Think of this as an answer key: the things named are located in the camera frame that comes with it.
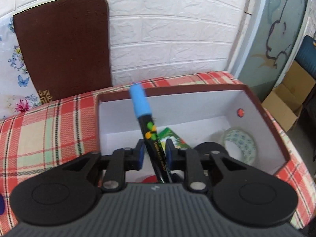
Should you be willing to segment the black tape roll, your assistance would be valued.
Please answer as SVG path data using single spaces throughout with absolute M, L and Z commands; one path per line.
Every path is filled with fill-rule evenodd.
M 228 152 L 224 146 L 217 142 L 203 142 L 195 146 L 194 150 L 196 150 L 199 154 L 203 170 L 206 170 L 210 177 L 222 177 L 220 169 L 212 159 L 211 154 L 216 155 L 218 153 L 222 153 L 228 155 Z

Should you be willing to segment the black liquid chalk marker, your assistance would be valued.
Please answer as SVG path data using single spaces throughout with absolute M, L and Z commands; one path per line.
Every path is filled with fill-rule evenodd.
M 172 183 L 166 155 L 142 84 L 132 84 L 129 88 L 129 94 L 156 177 L 161 183 Z

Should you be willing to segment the green box far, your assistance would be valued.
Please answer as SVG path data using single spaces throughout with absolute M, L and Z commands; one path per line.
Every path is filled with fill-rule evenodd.
M 180 138 L 171 128 L 166 127 L 158 133 L 163 150 L 166 150 L 166 140 L 171 139 L 175 148 L 190 148 L 190 146 Z

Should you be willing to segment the patterned clear tape roll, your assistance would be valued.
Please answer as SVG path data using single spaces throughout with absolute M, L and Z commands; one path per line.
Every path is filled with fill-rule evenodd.
M 253 165 L 257 157 L 257 144 L 247 131 L 232 127 L 224 131 L 221 142 L 228 154 L 247 165 Z

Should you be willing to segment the red shoe box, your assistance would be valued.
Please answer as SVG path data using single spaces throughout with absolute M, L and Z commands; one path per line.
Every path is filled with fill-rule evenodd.
M 257 151 L 253 166 L 276 174 L 289 152 L 257 97 L 242 84 L 183 85 L 102 93 L 96 97 L 98 150 L 110 155 L 134 147 L 142 133 L 138 115 L 150 113 L 158 131 L 170 128 L 186 144 L 221 142 L 229 129 L 246 131 Z

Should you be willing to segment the red plaid bed sheet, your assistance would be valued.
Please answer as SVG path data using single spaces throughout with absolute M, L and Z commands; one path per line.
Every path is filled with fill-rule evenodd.
M 242 83 L 224 71 L 142 83 L 224 84 Z M 290 155 L 276 174 L 219 153 L 211 156 L 222 179 L 207 192 L 135 182 L 103 192 L 96 97 L 127 89 L 75 95 L 1 122 L 1 236 L 300 236 L 315 211 L 315 184 L 266 110 Z

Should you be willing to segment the cardboard box on floor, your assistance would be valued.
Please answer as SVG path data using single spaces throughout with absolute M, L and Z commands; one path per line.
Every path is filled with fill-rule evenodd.
M 287 132 L 299 119 L 303 103 L 314 85 L 313 77 L 293 62 L 282 82 L 269 93 L 262 106 Z

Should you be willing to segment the floral mattress with text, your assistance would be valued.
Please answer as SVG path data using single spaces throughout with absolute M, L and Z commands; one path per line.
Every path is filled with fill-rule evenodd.
M 13 17 L 1 19 L 1 120 L 41 105 L 24 62 Z

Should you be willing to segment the dark brown headboard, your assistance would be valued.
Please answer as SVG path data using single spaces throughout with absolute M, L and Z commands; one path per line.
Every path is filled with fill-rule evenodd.
M 55 0 L 19 12 L 13 26 L 41 103 L 111 87 L 106 0 Z

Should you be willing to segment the blue chair back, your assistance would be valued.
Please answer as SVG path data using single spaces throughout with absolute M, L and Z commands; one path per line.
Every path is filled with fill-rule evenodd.
M 315 39 L 306 35 L 300 45 L 295 61 L 315 79 L 316 76 L 316 47 Z

